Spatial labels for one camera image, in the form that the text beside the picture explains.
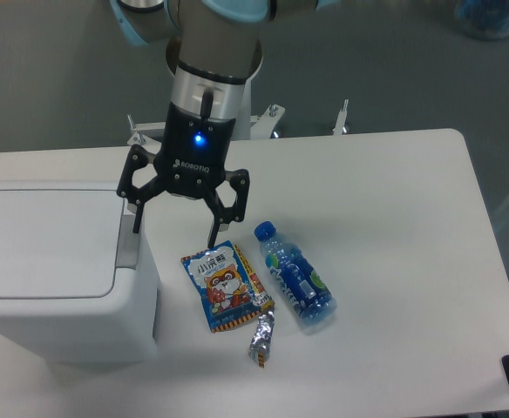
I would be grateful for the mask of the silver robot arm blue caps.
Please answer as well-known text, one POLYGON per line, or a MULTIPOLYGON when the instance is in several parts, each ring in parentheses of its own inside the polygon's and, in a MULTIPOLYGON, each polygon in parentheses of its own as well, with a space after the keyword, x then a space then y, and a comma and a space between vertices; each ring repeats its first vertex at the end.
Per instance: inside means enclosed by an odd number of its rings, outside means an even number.
POLYGON ((268 23, 326 1, 113 1, 132 44, 176 36, 173 89, 157 153, 132 145, 117 194, 135 214, 139 233, 146 203, 163 192, 202 199, 217 234, 245 217, 249 173, 225 168, 230 143, 251 137, 250 81, 261 65, 259 34, 268 23))

